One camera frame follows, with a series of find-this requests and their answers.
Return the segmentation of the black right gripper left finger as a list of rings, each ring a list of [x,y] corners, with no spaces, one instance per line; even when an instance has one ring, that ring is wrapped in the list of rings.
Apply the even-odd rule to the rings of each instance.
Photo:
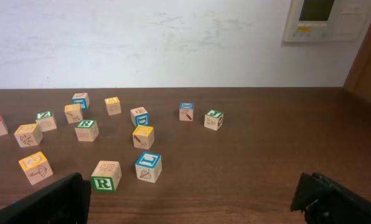
[[[72,173],[0,210],[0,223],[86,223],[92,187]]]

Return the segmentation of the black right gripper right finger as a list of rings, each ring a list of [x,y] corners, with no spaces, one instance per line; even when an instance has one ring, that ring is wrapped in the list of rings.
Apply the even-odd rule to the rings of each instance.
[[[371,202],[318,172],[301,174],[290,210],[307,224],[371,224]]]

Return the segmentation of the green R wooden block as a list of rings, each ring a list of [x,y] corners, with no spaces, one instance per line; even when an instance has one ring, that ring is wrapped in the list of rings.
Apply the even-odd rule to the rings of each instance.
[[[83,119],[75,126],[75,132],[79,141],[92,142],[99,135],[97,121]]]

